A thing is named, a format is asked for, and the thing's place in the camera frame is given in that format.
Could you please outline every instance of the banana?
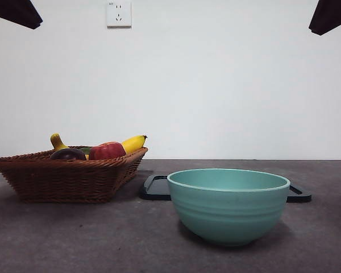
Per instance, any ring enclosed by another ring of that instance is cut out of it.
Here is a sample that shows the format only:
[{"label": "banana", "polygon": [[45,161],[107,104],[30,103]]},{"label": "banana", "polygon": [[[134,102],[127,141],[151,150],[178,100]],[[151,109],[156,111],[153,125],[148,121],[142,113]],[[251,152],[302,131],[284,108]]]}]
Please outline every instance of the banana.
[{"label": "banana", "polygon": [[147,138],[146,135],[136,135],[133,136],[132,138],[124,140],[121,144],[123,145],[125,152],[127,154],[130,154],[142,148],[146,138]]},{"label": "banana", "polygon": [[65,144],[63,144],[61,138],[59,137],[58,133],[55,133],[53,135],[51,135],[51,142],[52,145],[55,149],[55,151],[61,150],[61,149],[65,149],[65,148],[69,148],[68,146],[66,146]]}]

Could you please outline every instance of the table surface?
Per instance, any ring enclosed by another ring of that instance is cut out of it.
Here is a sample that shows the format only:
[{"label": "table surface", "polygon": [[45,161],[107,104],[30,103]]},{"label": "table surface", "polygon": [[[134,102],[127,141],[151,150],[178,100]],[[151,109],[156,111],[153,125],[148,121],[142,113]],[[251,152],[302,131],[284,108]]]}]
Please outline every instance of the table surface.
[{"label": "table surface", "polygon": [[[190,232],[171,201],[138,197],[150,175],[213,167],[285,176],[312,201],[287,203],[268,234],[227,248]],[[105,204],[25,204],[0,175],[4,272],[341,273],[341,160],[143,160]]]}]

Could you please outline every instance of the teal bowl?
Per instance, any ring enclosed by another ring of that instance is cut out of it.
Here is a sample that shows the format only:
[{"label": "teal bowl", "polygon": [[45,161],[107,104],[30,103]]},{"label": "teal bowl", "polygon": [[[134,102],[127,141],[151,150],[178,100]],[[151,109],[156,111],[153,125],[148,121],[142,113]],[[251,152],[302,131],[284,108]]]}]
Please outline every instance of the teal bowl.
[{"label": "teal bowl", "polygon": [[242,246],[278,222],[290,181],[244,169],[189,169],[167,176],[170,196],[182,223],[203,239]]}]

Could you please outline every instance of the wall socket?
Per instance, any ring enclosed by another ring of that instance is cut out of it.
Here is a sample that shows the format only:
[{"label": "wall socket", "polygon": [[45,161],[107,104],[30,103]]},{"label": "wall socket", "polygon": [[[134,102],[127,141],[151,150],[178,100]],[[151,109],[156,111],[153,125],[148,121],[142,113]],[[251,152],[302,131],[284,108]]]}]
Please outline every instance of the wall socket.
[{"label": "wall socket", "polygon": [[107,28],[131,27],[131,1],[113,0],[107,5]]}]

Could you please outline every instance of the wicker basket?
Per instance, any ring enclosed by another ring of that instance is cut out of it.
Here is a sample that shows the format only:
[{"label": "wicker basket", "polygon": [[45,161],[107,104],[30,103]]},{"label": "wicker basket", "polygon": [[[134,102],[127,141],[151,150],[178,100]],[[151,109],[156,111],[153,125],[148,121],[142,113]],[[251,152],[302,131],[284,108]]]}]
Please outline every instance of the wicker basket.
[{"label": "wicker basket", "polygon": [[0,173],[24,202],[108,202],[147,151],[106,160],[51,160],[54,150],[16,155],[0,158]]}]

